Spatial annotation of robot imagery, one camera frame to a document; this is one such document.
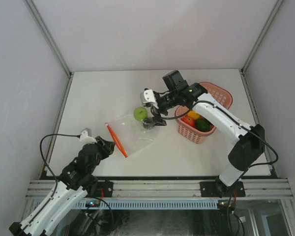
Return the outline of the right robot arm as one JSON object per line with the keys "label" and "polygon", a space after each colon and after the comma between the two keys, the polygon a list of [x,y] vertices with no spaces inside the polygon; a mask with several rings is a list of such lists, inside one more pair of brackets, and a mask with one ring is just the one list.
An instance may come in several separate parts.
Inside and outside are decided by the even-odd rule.
{"label": "right robot arm", "polygon": [[233,144],[228,155],[229,162],[216,180],[217,193],[228,196],[233,191],[234,184],[263,154],[266,145],[264,128],[259,124],[251,126],[237,118],[205,87],[199,83],[189,85],[177,70],[166,74],[163,81],[168,88],[167,92],[159,93],[146,88],[141,93],[141,102],[150,108],[154,125],[165,126],[170,120],[168,110],[185,106],[207,119]]}

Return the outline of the light green fake apple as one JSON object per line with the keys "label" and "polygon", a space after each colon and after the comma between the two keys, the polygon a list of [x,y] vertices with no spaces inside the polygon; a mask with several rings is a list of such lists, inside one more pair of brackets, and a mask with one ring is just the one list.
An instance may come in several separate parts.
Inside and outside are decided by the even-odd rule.
{"label": "light green fake apple", "polygon": [[148,112],[145,107],[138,107],[133,112],[134,119],[137,121],[143,121],[148,117]]}

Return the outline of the red fake apple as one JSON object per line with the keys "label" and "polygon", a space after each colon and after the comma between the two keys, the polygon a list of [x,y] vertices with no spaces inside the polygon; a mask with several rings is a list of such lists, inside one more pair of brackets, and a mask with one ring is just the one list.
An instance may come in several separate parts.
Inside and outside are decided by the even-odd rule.
{"label": "red fake apple", "polygon": [[195,120],[192,119],[191,117],[189,116],[184,116],[182,119],[181,119],[185,124],[189,125],[190,127],[195,127]]}

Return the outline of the yellow fake pear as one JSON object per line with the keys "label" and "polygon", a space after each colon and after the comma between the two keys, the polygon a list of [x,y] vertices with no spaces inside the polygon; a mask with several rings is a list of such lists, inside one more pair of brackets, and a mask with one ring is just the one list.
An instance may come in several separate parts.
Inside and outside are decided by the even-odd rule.
{"label": "yellow fake pear", "polygon": [[196,113],[194,111],[188,112],[187,116],[192,118],[193,120],[197,120],[197,119],[199,119],[201,117],[198,113]]}

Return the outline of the black fake fruit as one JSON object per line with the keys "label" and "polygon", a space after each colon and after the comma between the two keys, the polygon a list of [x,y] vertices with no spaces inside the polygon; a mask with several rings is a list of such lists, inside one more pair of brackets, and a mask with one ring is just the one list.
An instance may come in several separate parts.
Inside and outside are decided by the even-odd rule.
{"label": "black fake fruit", "polygon": [[153,127],[155,127],[155,123],[153,121],[153,118],[152,117],[147,117],[145,118],[143,121],[143,128],[144,129],[151,129]]}

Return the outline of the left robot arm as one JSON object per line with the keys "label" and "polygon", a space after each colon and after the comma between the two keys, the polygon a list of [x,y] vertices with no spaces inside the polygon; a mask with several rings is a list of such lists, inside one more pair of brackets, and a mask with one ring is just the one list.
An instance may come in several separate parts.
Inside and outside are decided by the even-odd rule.
{"label": "left robot arm", "polygon": [[14,222],[9,231],[14,236],[49,236],[81,199],[97,197],[98,179],[93,175],[100,162],[113,154],[115,143],[97,136],[85,144],[61,174],[40,205],[21,222]]}

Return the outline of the dark green fake fruit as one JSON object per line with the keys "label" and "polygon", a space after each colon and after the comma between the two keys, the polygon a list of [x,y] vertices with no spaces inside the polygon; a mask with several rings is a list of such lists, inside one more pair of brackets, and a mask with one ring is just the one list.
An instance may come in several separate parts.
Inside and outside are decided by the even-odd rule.
{"label": "dark green fake fruit", "polygon": [[195,128],[201,132],[209,132],[211,130],[211,123],[206,119],[199,118],[195,120]]}

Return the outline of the clear zip top bag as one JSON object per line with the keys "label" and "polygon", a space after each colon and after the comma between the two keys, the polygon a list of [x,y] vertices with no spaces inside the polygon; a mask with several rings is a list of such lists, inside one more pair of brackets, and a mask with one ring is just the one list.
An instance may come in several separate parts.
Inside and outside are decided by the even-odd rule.
{"label": "clear zip top bag", "polygon": [[158,128],[144,129],[142,121],[134,119],[133,112],[126,113],[105,123],[116,147],[128,158],[153,143],[158,135]]}

